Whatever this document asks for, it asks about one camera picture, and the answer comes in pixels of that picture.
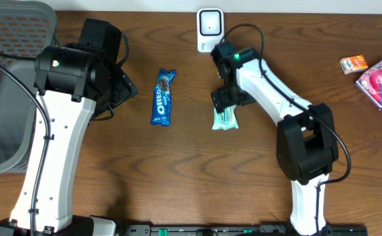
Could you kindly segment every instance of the wooden table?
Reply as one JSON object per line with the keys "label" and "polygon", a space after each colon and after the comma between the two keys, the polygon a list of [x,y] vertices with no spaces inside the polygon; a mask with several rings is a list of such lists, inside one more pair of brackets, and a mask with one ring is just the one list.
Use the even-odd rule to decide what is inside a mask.
{"label": "wooden table", "polygon": [[[110,21],[129,38],[123,69],[138,88],[105,122],[86,131],[74,184],[74,214],[154,224],[259,224],[286,221],[290,181],[276,160],[276,127],[257,104],[236,108],[239,129],[211,130],[210,92],[222,85],[209,54],[199,53],[196,14],[58,12],[62,44],[77,41],[86,18]],[[326,219],[366,224],[382,235],[382,111],[343,75],[339,60],[363,54],[382,60],[382,16],[226,14],[226,29],[251,22],[265,32],[273,72],[313,104],[333,111],[352,155],[352,174],[326,190]],[[237,48],[259,49],[259,36],[236,32]],[[160,68],[178,72],[170,127],[150,124]],[[343,152],[332,178],[345,171]],[[0,175],[0,220],[10,216],[23,174]]]}

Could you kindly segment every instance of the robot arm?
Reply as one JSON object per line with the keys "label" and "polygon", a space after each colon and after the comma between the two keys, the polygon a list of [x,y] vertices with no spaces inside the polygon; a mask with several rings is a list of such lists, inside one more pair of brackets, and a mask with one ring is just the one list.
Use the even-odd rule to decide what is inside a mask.
{"label": "robot arm", "polygon": [[[51,120],[52,132],[37,191],[37,231],[49,235],[115,233],[116,224],[112,220],[73,216],[72,189],[89,121],[137,93],[134,84],[116,65],[120,43],[121,32],[109,22],[87,19],[79,43],[66,48],[49,46],[35,61],[37,97]],[[8,220],[12,230],[30,229],[29,209],[41,159],[44,124],[37,112],[28,171]]]}
{"label": "robot arm", "polygon": [[[329,178],[332,162],[337,160],[337,144],[319,124],[304,111],[292,106],[261,75],[258,54],[253,49],[236,52],[226,41],[218,44],[211,53],[224,79],[225,87],[212,93],[217,112],[233,104],[245,105],[256,101],[278,126],[277,159],[285,175],[291,180],[293,211],[290,222],[300,235],[316,233],[316,186]],[[333,127],[332,114],[325,104],[312,104],[296,95],[285,86],[263,60],[263,69],[268,78],[295,102],[315,111],[327,119]],[[314,134],[303,138],[302,131],[314,130]],[[319,196],[318,225],[326,226],[324,219],[324,190]]]}

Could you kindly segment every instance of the white wall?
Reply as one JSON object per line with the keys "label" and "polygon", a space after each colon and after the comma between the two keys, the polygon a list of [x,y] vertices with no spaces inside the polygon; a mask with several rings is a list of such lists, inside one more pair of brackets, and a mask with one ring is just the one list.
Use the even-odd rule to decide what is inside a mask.
{"label": "white wall", "polygon": [[298,12],[382,14],[382,0],[40,0],[55,10]]}

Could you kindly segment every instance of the blue oreo wrapper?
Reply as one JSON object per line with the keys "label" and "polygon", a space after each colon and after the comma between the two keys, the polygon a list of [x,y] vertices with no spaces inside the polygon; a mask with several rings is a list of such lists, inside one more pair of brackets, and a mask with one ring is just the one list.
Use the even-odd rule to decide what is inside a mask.
{"label": "blue oreo wrapper", "polygon": [[154,87],[152,125],[171,125],[171,83],[177,72],[159,70],[158,81]]}

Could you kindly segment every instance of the cable clip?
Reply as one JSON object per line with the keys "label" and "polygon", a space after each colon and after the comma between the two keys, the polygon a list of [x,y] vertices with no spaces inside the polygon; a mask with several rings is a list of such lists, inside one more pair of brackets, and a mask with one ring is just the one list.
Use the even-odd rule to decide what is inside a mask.
{"label": "cable clip", "polygon": [[289,108],[291,108],[292,106],[293,106],[293,105],[292,105],[291,102],[289,101]]}
{"label": "cable clip", "polygon": [[54,134],[52,136],[44,136],[44,140],[54,140]]}
{"label": "cable clip", "polygon": [[35,214],[39,214],[39,209],[29,209],[28,210],[28,213],[31,214],[32,212],[34,212]]}

